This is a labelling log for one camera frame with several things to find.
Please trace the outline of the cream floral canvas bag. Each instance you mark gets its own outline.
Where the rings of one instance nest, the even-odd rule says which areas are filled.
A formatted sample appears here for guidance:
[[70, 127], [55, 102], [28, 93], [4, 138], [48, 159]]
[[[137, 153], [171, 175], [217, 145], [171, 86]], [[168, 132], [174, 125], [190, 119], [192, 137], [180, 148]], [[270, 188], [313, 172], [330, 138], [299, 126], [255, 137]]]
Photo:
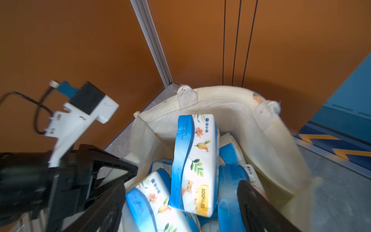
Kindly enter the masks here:
[[218, 129], [232, 134], [245, 160], [258, 172], [271, 204], [298, 229], [311, 231], [314, 190], [319, 178], [311, 174], [279, 117], [279, 103], [258, 102], [257, 98], [251, 90], [232, 86], [181, 86], [175, 96], [136, 113], [126, 160], [139, 170], [125, 184], [126, 189], [149, 174], [152, 162], [173, 153], [180, 115], [212, 114]]

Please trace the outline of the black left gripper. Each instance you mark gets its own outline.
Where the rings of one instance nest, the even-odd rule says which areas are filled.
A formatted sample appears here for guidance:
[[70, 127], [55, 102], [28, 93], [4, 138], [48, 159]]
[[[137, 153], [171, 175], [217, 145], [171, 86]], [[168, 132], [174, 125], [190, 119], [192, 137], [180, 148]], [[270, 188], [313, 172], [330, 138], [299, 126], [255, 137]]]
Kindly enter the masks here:
[[111, 168], [100, 185], [130, 181], [138, 167], [108, 152], [81, 145], [69, 150], [59, 167], [49, 167], [51, 152], [1, 153], [1, 226], [49, 210], [46, 232], [60, 232], [65, 218], [83, 212], [95, 199], [91, 190], [102, 167]]

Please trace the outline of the floral tissue pack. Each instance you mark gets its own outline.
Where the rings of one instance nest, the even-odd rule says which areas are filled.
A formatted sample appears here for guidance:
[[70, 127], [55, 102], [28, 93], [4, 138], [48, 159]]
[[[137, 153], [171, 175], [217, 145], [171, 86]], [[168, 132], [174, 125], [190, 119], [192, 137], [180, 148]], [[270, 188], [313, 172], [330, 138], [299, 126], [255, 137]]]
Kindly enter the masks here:
[[158, 169], [163, 169], [169, 175], [169, 177], [171, 177], [172, 176], [172, 165], [173, 165], [173, 160], [169, 158], [163, 158], [163, 159], [154, 161], [151, 164], [149, 173], [153, 173], [154, 171], [157, 171]]

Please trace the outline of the blue tissue pack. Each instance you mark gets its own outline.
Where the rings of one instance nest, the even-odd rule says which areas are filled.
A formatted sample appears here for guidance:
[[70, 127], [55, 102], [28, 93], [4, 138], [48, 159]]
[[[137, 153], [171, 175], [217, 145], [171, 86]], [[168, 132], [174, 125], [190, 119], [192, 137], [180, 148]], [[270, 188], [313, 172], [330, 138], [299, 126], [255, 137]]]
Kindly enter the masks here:
[[267, 198], [257, 172], [250, 164], [220, 166], [218, 184], [218, 221], [221, 232], [245, 232], [237, 197], [240, 181], [246, 180]]
[[219, 148], [219, 165], [245, 165], [247, 162], [243, 157], [243, 153], [234, 139], [234, 137], [227, 132], [220, 137]]
[[198, 217], [169, 205], [171, 178], [163, 168], [145, 177], [126, 194], [140, 232], [200, 232]]

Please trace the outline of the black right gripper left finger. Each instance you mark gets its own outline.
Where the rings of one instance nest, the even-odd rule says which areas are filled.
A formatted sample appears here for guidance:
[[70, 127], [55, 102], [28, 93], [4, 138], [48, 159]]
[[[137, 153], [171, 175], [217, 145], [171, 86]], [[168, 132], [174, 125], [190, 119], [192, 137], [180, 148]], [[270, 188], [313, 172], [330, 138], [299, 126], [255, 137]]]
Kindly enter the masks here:
[[82, 187], [72, 188], [63, 197], [63, 232], [116, 232], [126, 201], [126, 175], [111, 180], [89, 194]]

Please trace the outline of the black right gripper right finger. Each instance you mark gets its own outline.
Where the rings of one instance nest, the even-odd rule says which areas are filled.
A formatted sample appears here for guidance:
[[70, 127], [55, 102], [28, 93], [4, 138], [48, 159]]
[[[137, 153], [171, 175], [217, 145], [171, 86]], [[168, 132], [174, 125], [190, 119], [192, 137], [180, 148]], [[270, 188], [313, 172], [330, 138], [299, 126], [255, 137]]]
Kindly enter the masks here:
[[237, 188], [241, 218], [247, 232], [300, 232], [246, 180]]

